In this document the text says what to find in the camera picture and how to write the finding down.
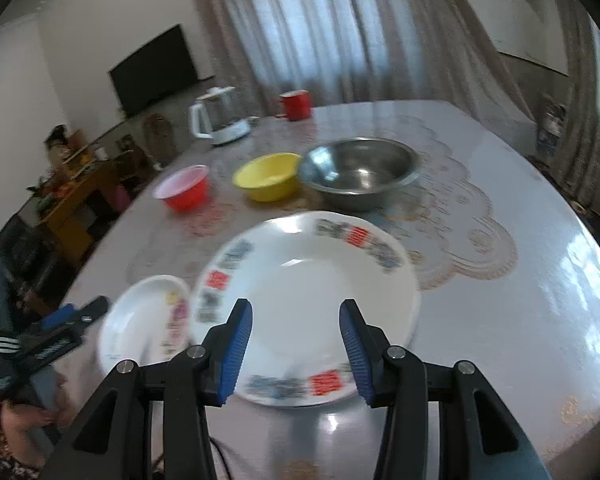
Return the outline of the person's left hand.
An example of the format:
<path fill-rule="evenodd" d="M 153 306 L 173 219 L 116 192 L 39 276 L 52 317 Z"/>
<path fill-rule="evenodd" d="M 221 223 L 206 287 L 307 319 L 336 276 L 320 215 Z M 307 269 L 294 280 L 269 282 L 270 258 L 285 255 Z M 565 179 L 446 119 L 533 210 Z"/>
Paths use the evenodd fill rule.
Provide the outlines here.
<path fill-rule="evenodd" d="M 64 385 L 67 377 L 56 375 L 56 410 L 43 410 L 31 405 L 11 404 L 5 401 L 1 409 L 1 424 L 10 452 L 23 465 L 41 468 L 47 455 L 32 440 L 31 430 L 55 424 L 66 430 L 76 416 L 74 407 Z"/>

